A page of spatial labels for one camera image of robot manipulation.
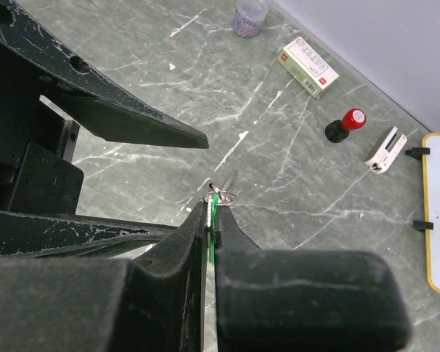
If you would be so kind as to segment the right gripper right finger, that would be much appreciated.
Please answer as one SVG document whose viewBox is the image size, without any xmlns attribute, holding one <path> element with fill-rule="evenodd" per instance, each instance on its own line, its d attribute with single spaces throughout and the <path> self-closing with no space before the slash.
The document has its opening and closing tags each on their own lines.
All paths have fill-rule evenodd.
<svg viewBox="0 0 440 352">
<path fill-rule="evenodd" d="M 372 252 L 261 249 L 216 211 L 220 351 L 399 351 L 412 327 L 389 265 Z"/>
</svg>

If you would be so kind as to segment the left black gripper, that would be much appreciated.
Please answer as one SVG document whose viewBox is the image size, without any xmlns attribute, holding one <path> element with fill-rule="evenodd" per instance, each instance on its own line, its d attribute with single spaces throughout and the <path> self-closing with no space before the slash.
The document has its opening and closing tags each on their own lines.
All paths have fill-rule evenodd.
<svg viewBox="0 0 440 352">
<path fill-rule="evenodd" d="M 83 182 L 71 164 L 80 126 L 43 95 L 108 142 L 209 146 L 203 132 L 113 82 L 16 1 L 0 1 L 0 257 L 151 244 L 172 234 L 168 225 L 65 215 L 75 213 Z"/>
</svg>

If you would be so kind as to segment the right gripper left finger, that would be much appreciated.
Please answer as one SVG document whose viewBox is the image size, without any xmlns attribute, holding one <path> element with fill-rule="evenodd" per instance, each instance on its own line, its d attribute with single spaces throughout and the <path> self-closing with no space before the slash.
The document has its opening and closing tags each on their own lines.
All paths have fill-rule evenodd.
<svg viewBox="0 0 440 352">
<path fill-rule="evenodd" d="M 0 259 L 0 351 L 201 351 L 206 216 L 134 260 Z"/>
</svg>

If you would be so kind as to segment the green tagged key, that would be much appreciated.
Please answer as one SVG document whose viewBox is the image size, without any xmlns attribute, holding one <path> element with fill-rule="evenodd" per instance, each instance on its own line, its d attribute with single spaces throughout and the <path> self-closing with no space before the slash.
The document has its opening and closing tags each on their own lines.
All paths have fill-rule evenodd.
<svg viewBox="0 0 440 352">
<path fill-rule="evenodd" d="M 206 194 L 203 198 L 204 202 L 207 204 L 207 222 L 206 222 L 206 233 L 207 233 L 207 245 L 208 245 L 208 260 L 210 263 L 215 263 L 215 222 L 216 222 L 216 211 L 217 207 L 220 205 L 221 197 L 219 192 L 210 192 Z"/>
</svg>

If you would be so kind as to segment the wire keyring with keys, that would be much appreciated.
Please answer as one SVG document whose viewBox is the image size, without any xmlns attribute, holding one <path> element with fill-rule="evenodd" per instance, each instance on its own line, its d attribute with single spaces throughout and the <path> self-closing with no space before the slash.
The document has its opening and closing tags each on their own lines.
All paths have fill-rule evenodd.
<svg viewBox="0 0 440 352">
<path fill-rule="evenodd" d="M 236 189 L 236 183 L 238 179 L 238 172 L 235 170 L 231 172 L 223 184 L 218 187 L 213 183 L 209 184 L 210 191 L 208 192 L 209 197 L 217 196 L 219 198 L 218 204 L 222 206 L 231 206 L 234 204 L 238 197 L 238 191 Z"/>
</svg>

